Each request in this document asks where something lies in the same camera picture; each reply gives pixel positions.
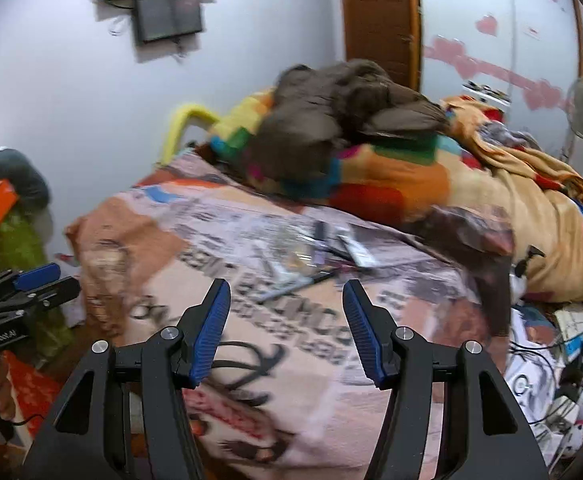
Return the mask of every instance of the small monitor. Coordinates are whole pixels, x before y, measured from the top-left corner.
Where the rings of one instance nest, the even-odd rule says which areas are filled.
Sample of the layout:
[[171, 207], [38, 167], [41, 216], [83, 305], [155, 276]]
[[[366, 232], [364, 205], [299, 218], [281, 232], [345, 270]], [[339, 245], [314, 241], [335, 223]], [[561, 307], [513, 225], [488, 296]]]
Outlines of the small monitor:
[[134, 23], [139, 43], [202, 32], [198, 0], [135, 0]]

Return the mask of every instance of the blue gripper pad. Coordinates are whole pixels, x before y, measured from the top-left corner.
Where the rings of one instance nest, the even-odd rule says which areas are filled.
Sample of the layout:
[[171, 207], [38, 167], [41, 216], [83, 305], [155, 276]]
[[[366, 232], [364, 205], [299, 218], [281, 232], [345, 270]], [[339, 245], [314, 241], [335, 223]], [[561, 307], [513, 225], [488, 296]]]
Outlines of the blue gripper pad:
[[229, 284], [224, 280], [222, 281], [223, 283], [215, 296], [209, 298], [209, 294], [207, 294], [201, 305], [209, 305], [209, 311], [198, 332], [196, 343], [193, 345], [190, 380], [194, 386], [200, 384], [209, 375], [216, 348], [220, 343], [220, 336], [222, 336], [222, 331], [225, 328], [226, 317], [229, 314], [231, 290]]
[[16, 290], [27, 292], [34, 288], [47, 285], [60, 279], [60, 267], [58, 264], [47, 264], [37, 269], [23, 272], [14, 280]]
[[356, 350], [361, 358], [365, 375], [371, 379], [376, 387], [386, 380], [387, 375], [382, 369], [382, 351], [376, 335], [371, 328], [363, 303], [369, 303], [365, 294], [360, 297], [360, 292], [352, 286], [353, 280], [345, 283], [343, 288], [343, 309], [347, 316], [347, 323], [356, 344]]

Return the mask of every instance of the yellow blanket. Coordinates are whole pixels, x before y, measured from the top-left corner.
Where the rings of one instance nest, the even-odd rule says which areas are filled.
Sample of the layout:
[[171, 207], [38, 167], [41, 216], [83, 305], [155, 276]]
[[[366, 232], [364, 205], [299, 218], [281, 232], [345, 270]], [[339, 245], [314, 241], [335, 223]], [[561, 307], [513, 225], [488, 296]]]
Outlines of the yellow blanket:
[[449, 136], [487, 168], [471, 169], [452, 156], [441, 160], [451, 180], [447, 205], [504, 208], [514, 230], [515, 260], [529, 245], [546, 255], [529, 264], [529, 295], [552, 302], [583, 300], [583, 178], [537, 150], [484, 142], [477, 128], [488, 120], [483, 114], [488, 105], [453, 97], [442, 106], [454, 113]]

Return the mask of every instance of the door frame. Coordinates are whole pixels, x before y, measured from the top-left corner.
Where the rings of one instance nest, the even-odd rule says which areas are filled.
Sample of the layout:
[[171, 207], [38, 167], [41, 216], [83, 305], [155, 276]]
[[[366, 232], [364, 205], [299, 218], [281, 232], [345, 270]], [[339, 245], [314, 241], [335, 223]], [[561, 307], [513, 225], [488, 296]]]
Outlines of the door frame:
[[[350, 49], [350, 35], [347, 33], [347, 0], [343, 3], [343, 26], [345, 28], [345, 57]], [[422, 38], [422, 17], [420, 0], [409, 0], [409, 29], [412, 40], [409, 44], [409, 87], [419, 91], [421, 78], [421, 65], [423, 62], [423, 38]]]

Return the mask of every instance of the pink paint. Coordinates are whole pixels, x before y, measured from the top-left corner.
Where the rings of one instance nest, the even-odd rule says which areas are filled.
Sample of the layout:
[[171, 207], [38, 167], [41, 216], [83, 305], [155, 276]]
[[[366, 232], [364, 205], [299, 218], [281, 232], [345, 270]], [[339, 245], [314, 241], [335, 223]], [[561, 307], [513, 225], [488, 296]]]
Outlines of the pink paint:
[[[442, 36], [436, 36], [433, 46], [425, 46], [423, 56], [427, 59], [436, 59], [450, 65], [463, 79], [472, 79], [479, 73], [490, 75], [501, 81], [511, 83], [523, 90], [523, 100], [529, 110], [539, 110], [540, 108], [562, 108], [566, 106], [561, 88], [552, 86], [549, 81], [541, 79], [532, 81], [526, 77], [511, 72], [501, 66], [469, 57], [465, 53], [465, 44], [459, 40], [447, 40]], [[348, 158], [355, 153], [344, 150], [339, 158]]]
[[539, 81], [539, 92], [542, 96], [542, 102], [545, 108], [558, 107], [562, 97], [560, 88], [552, 86], [549, 84], [549, 81], [541, 79]]
[[478, 32], [482, 32], [483, 34], [497, 36], [498, 20], [489, 14], [476, 22], [476, 28], [478, 29]]
[[478, 61], [469, 56], [458, 56], [454, 67], [463, 79], [471, 79], [478, 73]]
[[542, 96], [536, 83], [531, 88], [523, 89], [523, 99], [531, 111], [538, 110], [542, 107]]

